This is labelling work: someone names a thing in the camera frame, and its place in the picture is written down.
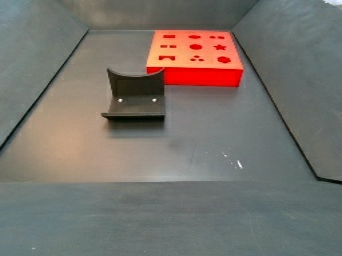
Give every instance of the black plastic holder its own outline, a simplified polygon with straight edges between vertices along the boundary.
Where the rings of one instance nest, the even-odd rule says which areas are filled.
[[[143,75],[126,76],[106,69],[112,102],[106,119],[116,118],[164,118],[164,70]]]

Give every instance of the circular hole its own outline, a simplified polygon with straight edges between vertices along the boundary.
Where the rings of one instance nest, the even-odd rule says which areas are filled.
[[[191,48],[192,50],[200,50],[203,47],[201,47],[201,45],[199,45],[199,44],[191,44],[191,45],[189,45],[189,48]]]

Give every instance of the shape sorter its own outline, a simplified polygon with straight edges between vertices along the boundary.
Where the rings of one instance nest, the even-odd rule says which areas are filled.
[[[155,31],[147,73],[164,68],[164,83],[237,87],[243,65],[228,32]]]

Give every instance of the gray wall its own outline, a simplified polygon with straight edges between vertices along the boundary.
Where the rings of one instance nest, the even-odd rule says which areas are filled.
[[[56,1],[0,0],[0,146],[85,32]]]
[[[90,29],[232,29],[259,0],[58,0]]]
[[[342,11],[261,0],[233,33],[316,175],[342,181]]]

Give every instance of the white speck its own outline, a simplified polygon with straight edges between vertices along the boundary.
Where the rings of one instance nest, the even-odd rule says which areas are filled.
[[[323,0],[323,2],[331,5],[342,5],[342,0]]]
[[[243,169],[243,166],[241,166],[241,164],[240,164],[240,161],[239,161],[239,160],[237,160],[237,165],[239,165],[240,169]]]

